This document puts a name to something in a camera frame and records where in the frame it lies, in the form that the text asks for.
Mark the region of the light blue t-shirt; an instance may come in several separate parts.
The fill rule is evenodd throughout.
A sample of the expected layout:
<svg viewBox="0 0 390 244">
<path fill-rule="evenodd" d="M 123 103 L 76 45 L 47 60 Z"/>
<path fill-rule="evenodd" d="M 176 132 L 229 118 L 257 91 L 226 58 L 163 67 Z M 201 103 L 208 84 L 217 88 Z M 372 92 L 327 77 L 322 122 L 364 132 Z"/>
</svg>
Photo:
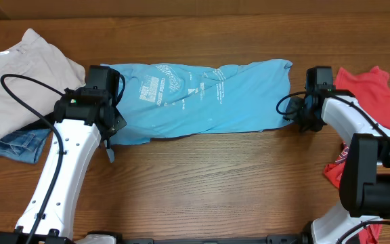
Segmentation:
<svg viewBox="0 0 390 244">
<path fill-rule="evenodd" d="M 113 64 L 123 93 L 116 107 L 127 124 L 110 143 L 280 129 L 288 125 L 279 101 L 290 91 L 292 65 L 283 59 L 219 68 Z"/>
</svg>

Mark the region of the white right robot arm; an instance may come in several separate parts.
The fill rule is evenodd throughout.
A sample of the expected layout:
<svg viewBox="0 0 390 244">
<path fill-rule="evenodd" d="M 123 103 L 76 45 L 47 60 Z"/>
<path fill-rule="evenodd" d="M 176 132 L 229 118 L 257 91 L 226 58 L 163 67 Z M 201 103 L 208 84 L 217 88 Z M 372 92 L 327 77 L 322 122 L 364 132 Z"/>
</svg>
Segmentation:
<svg viewBox="0 0 390 244">
<path fill-rule="evenodd" d="M 390 130 L 373 119 L 357 98 L 337 89 L 329 66 L 306 72 L 304 91 L 285 97 L 282 116 L 301 132 L 333 127 L 349 147 L 339 202 L 307 223 L 298 235 L 270 235 L 267 243 L 346 243 L 373 224 L 390 226 Z"/>
</svg>

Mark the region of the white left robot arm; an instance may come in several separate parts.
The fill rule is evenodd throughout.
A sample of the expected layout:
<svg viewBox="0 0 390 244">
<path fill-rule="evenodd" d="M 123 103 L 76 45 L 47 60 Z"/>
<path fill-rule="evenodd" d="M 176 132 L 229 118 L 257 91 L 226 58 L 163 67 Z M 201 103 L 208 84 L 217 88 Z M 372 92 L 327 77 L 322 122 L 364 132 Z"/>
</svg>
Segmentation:
<svg viewBox="0 0 390 244">
<path fill-rule="evenodd" d="M 126 126 L 117 109 L 125 78 L 109 66 L 91 66 L 84 87 L 65 89 L 54 106 L 53 132 L 41 177 L 26 210 L 0 243 L 71 243 L 74 213 L 89 162 L 101 142 Z"/>
</svg>

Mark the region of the dark folded garment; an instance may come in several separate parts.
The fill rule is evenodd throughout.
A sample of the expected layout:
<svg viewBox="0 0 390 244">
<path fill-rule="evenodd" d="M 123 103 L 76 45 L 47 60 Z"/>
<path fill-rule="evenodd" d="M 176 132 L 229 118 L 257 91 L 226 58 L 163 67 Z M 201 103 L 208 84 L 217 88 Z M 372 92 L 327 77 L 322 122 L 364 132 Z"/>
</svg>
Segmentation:
<svg viewBox="0 0 390 244">
<path fill-rule="evenodd" d="M 55 123 L 55 118 L 53 113 L 49 113 L 48 115 L 45 115 L 44 118 L 50 123 L 54 124 Z M 36 129 L 48 129 L 49 126 L 43 121 L 43 120 L 38 120 L 33 123 L 30 123 L 28 125 L 25 125 L 20 129 L 20 131 L 29 131 L 29 130 L 36 130 Z"/>
</svg>

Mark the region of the red t-shirt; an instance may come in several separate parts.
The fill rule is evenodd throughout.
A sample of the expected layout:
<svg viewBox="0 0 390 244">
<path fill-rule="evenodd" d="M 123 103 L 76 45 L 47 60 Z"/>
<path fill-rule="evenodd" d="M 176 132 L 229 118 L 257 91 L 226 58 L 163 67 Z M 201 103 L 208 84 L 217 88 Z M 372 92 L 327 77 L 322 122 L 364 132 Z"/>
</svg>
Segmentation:
<svg viewBox="0 0 390 244">
<path fill-rule="evenodd" d="M 349 90 L 360 106 L 383 127 L 390 129 L 390 74 L 374 66 L 367 73 L 353 75 L 340 67 L 334 84 L 337 89 Z M 349 147 L 343 143 L 343 150 L 334 163 L 325 166 L 324 176 L 339 188 Z M 370 225 L 357 234 L 360 243 L 376 244 L 381 233 L 381 225 Z"/>
</svg>

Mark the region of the folded blue jeans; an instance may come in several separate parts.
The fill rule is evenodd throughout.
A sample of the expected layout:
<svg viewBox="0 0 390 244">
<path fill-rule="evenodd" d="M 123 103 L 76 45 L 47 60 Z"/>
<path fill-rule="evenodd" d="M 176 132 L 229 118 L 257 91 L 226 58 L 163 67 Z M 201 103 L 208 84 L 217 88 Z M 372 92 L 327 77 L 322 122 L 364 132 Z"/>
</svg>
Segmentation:
<svg viewBox="0 0 390 244">
<path fill-rule="evenodd" d="M 49 129 L 15 131 L 0 139 L 0 157 L 35 164 L 43 152 Z"/>
</svg>

